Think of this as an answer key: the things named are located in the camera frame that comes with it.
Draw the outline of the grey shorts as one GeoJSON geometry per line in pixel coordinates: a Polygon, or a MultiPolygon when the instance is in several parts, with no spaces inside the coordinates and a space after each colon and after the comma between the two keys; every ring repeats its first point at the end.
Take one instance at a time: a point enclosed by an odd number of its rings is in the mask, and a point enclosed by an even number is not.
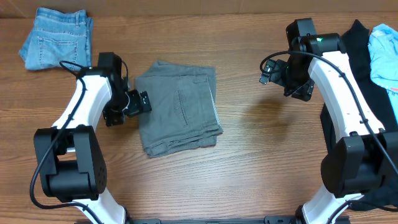
{"type": "Polygon", "coordinates": [[[152,110],[139,115],[143,150],[149,157],[210,147],[223,133],[215,106],[216,70],[157,60],[134,81],[152,110]]]}

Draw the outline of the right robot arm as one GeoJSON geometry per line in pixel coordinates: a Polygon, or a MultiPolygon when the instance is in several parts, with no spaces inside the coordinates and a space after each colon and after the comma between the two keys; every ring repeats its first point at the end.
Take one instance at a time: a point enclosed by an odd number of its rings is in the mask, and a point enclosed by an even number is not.
{"type": "Polygon", "coordinates": [[[322,186],[292,216],[269,216],[266,223],[348,223],[343,212],[364,203],[397,173],[397,133],[374,116],[349,65],[341,37],[317,34],[310,18],[286,28],[289,59],[267,56],[260,64],[261,83],[276,83],[284,95],[302,101],[318,88],[330,115],[335,145],[321,163],[322,186]]]}

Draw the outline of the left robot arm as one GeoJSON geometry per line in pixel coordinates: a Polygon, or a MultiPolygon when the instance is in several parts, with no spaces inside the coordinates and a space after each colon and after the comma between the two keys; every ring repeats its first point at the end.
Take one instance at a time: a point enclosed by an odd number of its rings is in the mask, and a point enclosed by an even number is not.
{"type": "Polygon", "coordinates": [[[76,90],[51,128],[34,135],[37,168],[29,187],[41,209],[76,207],[92,223],[132,223],[107,184],[107,169],[96,137],[98,121],[108,127],[152,110],[147,92],[132,90],[126,63],[113,52],[99,54],[95,67],[72,71],[76,90]]]}

